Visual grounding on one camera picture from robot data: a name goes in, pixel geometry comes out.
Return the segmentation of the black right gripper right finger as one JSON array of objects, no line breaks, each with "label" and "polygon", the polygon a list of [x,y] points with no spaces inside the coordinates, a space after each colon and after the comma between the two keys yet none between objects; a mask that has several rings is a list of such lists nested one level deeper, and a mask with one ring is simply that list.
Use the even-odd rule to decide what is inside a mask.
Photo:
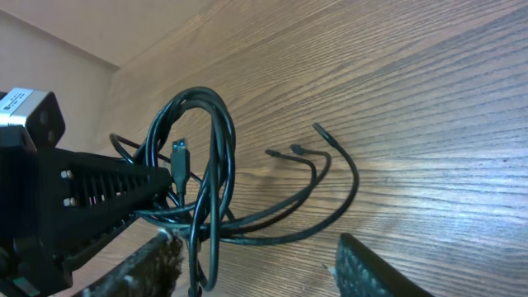
[{"label": "black right gripper right finger", "polygon": [[340,235],[328,270],[341,296],[432,297],[349,233]]}]

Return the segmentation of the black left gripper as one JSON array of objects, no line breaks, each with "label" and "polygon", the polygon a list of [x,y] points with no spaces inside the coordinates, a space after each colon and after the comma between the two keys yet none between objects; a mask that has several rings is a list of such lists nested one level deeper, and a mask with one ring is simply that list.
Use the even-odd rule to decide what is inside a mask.
[{"label": "black left gripper", "polygon": [[168,189],[165,168],[58,148],[36,149],[22,126],[1,129],[1,290],[52,295]]}]

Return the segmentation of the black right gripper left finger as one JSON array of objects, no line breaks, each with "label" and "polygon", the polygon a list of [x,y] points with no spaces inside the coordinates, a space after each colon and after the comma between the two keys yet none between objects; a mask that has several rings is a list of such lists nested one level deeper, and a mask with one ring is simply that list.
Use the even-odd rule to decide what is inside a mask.
[{"label": "black right gripper left finger", "polygon": [[158,235],[103,277],[82,297],[168,297],[182,273],[184,242],[173,232]]}]

